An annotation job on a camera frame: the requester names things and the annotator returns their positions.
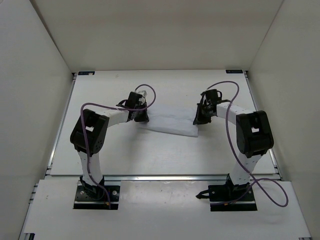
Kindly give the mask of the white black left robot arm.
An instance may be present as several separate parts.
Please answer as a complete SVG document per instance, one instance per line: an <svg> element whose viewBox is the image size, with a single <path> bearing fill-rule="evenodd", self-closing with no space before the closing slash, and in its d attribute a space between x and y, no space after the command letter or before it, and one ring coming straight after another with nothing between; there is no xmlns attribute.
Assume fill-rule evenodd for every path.
<svg viewBox="0 0 320 240"><path fill-rule="evenodd" d="M71 132L70 142L81 160L80 182L84 192L95 201L103 200L107 205L111 202L99 157L107 129L130 121L149 122L146 96L145 90L135 90L114 107L85 103L80 109L80 117Z"/></svg>

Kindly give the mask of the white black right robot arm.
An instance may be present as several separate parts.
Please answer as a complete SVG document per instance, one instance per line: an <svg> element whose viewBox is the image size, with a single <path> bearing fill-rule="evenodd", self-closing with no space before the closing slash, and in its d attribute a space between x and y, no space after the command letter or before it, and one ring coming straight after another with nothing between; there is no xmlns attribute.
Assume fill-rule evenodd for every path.
<svg viewBox="0 0 320 240"><path fill-rule="evenodd" d="M247 110L230 100L223 100L222 92L217 89L206 90L200 95L194 125L208 124L212 117L223 118L227 124L235 125L238 161L227 175L224 195L229 200L236 200L249 188L250 174L257 162L274 145L267 113Z"/></svg>

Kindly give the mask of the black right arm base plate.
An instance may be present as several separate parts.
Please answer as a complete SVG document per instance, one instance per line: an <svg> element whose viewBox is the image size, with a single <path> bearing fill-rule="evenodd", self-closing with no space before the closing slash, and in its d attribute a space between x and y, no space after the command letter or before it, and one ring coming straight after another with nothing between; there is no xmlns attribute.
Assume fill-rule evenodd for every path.
<svg viewBox="0 0 320 240"><path fill-rule="evenodd" d="M250 183L233 184L228 174L224 184L208 185L199 192L197 199L209 199L211 212L254 212L257 211L255 196Z"/></svg>

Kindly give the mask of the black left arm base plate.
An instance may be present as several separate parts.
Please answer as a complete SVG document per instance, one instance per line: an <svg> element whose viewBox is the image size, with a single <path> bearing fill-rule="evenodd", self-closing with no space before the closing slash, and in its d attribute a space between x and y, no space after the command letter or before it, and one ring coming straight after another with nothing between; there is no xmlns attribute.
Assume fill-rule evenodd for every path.
<svg viewBox="0 0 320 240"><path fill-rule="evenodd" d="M111 185L105 186L110 202L105 192L98 187L98 193L93 193L89 190L86 190L85 187L78 183L77 189L75 192L73 209L75 210L118 210L119 200L120 200L120 185Z"/></svg>

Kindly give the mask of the white skirt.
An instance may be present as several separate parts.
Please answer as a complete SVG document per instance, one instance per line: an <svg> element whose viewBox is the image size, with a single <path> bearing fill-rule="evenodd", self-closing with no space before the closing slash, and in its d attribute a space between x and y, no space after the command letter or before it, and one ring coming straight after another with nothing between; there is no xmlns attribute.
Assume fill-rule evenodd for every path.
<svg viewBox="0 0 320 240"><path fill-rule="evenodd" d="M198 126L193 125L196 110L192 107L155 105L149 108L149 122L141 123L140 128L186 137L198 137Z"/></svg>

